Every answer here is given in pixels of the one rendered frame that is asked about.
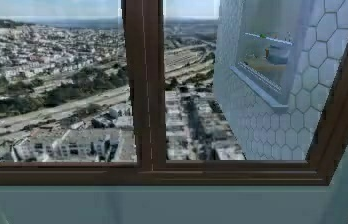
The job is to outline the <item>brown framed window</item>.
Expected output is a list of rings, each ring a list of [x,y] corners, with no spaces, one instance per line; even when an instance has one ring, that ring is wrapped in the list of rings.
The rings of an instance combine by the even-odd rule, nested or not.
[[[327,186],[348,145],[348,42],[303,161],[166,159],[162,0],[122,0],[135,163],[0,162],[0,186]]]

